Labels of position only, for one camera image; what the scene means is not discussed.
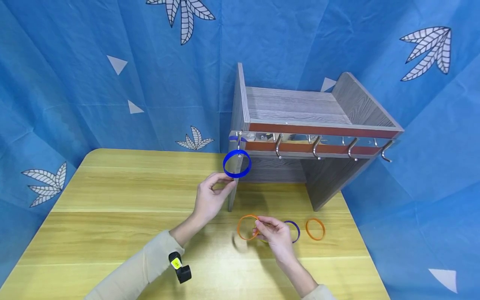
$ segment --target white leaf print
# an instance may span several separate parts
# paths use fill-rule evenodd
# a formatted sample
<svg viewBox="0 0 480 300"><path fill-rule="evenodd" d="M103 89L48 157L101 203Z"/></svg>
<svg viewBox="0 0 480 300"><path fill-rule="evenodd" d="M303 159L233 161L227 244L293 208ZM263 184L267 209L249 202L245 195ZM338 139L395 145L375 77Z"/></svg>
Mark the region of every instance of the white leaf print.
<svg viewBox="0 0 480 300"><path fill-rule="evenodd" d="M187 145L190 149L195 150L195 143L192 142L188 134L185 135L185 141L187 142Z"/></svg>
<svg viewBox="0 0 480 300"><path fill-rule="evenodd" d="M214 139L204 139L203 141L201 141L201 143L198 144L196 150L201 149L201 148L207 146L208 143L213 142L213 141L214 141Z"/></svg>
<svg viewBox="0 0 480 300"><path fill-rule="evenodd" d="M408 81L423 75L437 61L438 68L445 74L450 69L450 43L452 29L449 27L430 27L418 30L402 38L403 41L416 43L407 58L407 62L430 51L401 81Z"/></svg>
<svg viewBox="0 0 480 300"><path fill-rule="evenodd" d="M200 0L187 0L188 8L200 19L215 20L215 17Z"/></svg>
<svg viewBox="0 0 480 300"><path fill-rule="evenodd" d="M433 49L425 56L401 81L408 81L415 79L424 74L435 62L436 51L439 45L433 47Z"/></svg>
<svg viewBox="0 0 480 300"><path fill-rule="evenodd" d="M447 74L450 69L450 43L452 40L452 32L448 31L443 38L442 43L437 51L437 66L444 73Z"/></svg>
<svg viewBox="0 0 480 300"><path fill-rule="evenodd" d="M193 16L203 20L215 20L215 16L200 0L146 0L146 4L165 4L168 23L173 27L178 7L181 8L180 44L185 45L193 34Z"/></svg>
<svg viewBox="0 0 480 300"><path fill-rule="evenodd" d="M53 186L35 186L35 185L29 185L28 186L32 191L36 192L40 196L55 196L58 194L61 189Z"/></svg>
<svg viewBox="0 0 480 300"><path fill-rule="evenodd" d="M166 0L165 4L165 7L167 9L168 22L170 23L170 27L172 27L173 20L175 20L175 16L177 15L180 0Z"/></svg>
<svg viewBox="0 0 480 300"><path fill-rule="evenodd" d="M181 35L180 44L185 45L193 34L193 13L187 6L187 0L181 1Z"/></svg>
<svg viewBox="0 0 480 300"><path fill-rule="evenodd" d="M28 177L31 177L35 180L38 180L39 182L43 182L51 186L56 186L55 175L45 170L32 169L32 170L23 171L22 174L27 175Z"/></svg>
<svg viewBox="0 0 480 300"><path fill-rule="evenodd" d="M195 143L195 145L198 145L202 141L202 134L195 127L190 126L190 128L192 129L193 142Z"/></svg>
<svg viewBox="0 0 480 300"><path fill-rule="evenodd" d="M191 150L198 150L198 149L201 149L201 148L205 147L207 144L214 141L214 139L204 139L204 140L202 140L202 134L200 133L200 130L198 130L194 126L190 126L190 129L192 130L193 141L188 136L188 134L186 134L185 135L185 141L176 141L177 144L179 144L182 147L191 149Z"/></svg>
<svg viewBox="0 0 480 300"><path fill-rule="evenodd" d="M57 175L53 175L48 171L39 169L27 170L22 172L22 174L25 174L42 183L48 184L47 186L28 186L32 191L38 194L38 197L35 199L35 201L33 201L32 205L30 205L30 207L34 207L47 200L50 200L63 190L67 174L67 163L64 162L60 166L60 168L57 170Z"/></svg>
<svg viewBox="0 0 480 300"><path fill-rule="evenodd" d="M182 147L191 149L190 146L188 146L188 144L186 142L176 142L176 143L179 144Z"/></svg>
<svg viewBox="0 0 480 300"><path fill-rule="evenodd" d="M447 28L440 28L438 30L433 31L424 39L422 39L417 44L417 46L412 50L412 53L407 58L407 62L422 55L423 53L425 53L426 51L430 50L435 45L437 45L442 40L446 32L448 32Z"/></svg>
<svg viewBox="0 0 480 300"><path fill-rule="evenodd" d="M34 207L34 206L37 206L39 204L42 204L43 202L45 201L48 201L50 199L52 199L55 195L53 196L38 196L35 201L33 201L33 203L30 205L30 207Z"/></svg>
<svg viewBox="0 0 480 300"><path fill-rule="evenodd" d="M57 187L59 189L63 189L66 176L67 176L67 163L64 162L63 165L60 166L59 170L57 171L57 175L55 176L55 183L57 184Z"/></svg>
<svg viewBox="0 0 480 300"><path fill-rule="evenodd" d="M409 35L403 36L400 39L402 41L410 42L410 43L418 43L421 40L423 40L426 36L431 34L432 32L440 29L440 28L446 28L446 27L430 27L430 28L424 28L420 29L418 31L412 32Z"/></svg>

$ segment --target white triangle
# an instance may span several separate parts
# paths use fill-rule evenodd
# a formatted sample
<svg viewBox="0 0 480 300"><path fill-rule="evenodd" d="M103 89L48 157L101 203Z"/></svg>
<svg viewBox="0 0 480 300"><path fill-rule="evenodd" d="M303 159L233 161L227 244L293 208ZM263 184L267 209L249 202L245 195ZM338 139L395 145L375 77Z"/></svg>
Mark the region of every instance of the white triangle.
<svg viewBox="0 0 480 300"><path fill-rule="evenodd" d="M324 84L322 85L322 88L320 89L320 92L324 92L324 91L328 90L329 88L331 88L335 84L336 84L335 80L332 80L330 78L325 77Z"/></svg>
<svg viewBox="0 0 480 300"><path fill-rule="evenodd" d="M130 100L128 101L128 109L130 110L130 114L138 114L139 112L144 112L140 107L133 104Z"/></svg>
<svg viewBox="0 0 480 300"><path fill-rule="evenodd" d="M447 289L449 289L452 292L458 294L457 291L456 291L456 271L453 271L453 270L439 270L439 269L428 269L428 270Z"/></svg>
<svg viewBox="0 0 480 300"><path fill-rule="evenodd" d="M117 75L120 75L120 73L123 71L123 68L125 68L128 62L110 55L107 55L107 57Z"/></svg>

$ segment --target blue curtain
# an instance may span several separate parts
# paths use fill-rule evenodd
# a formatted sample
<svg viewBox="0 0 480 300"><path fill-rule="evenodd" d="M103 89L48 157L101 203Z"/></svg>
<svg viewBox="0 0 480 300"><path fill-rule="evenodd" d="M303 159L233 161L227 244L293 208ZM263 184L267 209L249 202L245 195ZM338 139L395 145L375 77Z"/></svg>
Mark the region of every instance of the blue curtain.
<svg viewBox="0 0 480 300"><path fill-rule="evenodd" d="M0 1L0 284L89 151L226 152L243 62L352 72L406 130L344 189L391 298L480 293L480 2L146 2Z"/></svg>

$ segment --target light wood table top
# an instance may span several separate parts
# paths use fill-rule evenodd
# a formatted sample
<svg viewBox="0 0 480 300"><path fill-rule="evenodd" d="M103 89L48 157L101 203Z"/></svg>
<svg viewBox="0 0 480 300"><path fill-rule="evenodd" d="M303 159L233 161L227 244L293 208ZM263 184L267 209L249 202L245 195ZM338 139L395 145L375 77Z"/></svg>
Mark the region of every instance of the light wood table top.
<svg viewBox="0 0 480 300"><path fill-rule="evenodd" d="M156 234L189 215L197 184L222 170L223 157L110 149L89 153L0 290L0 299L82 299ZM246 214L295 221L302 229L294 244L298 257L338 299L389 299L342 195L315 213L303 184L278 183L240 183L233 212L225 206L187 244L182 259L192 279L180 285L169 268L140 299L298 299L268 245L238 237L237 222ZM310 217L324 222L323 240L306 234ZM321 234L320 229L312 232Z"/></svg>

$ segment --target beige sleeve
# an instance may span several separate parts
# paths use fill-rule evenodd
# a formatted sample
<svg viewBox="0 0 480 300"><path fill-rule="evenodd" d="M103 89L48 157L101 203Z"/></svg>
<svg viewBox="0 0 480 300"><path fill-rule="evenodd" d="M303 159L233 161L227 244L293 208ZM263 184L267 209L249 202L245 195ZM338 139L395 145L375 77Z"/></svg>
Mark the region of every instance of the beige sleeve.
<svg viewBox="0 0 480 300"><path fill-rule="evenodd" d="M102 280L84 300L136 300L145 287L165 271L168 255L185 250L170 235L160 232L142 250Z"/></svg>
<svg viewBox="0 0 480 300"><path fill-rule="evenodd" d="M335 297L325 285L319 284L316 289L301 300L335 300Z"/></svg>

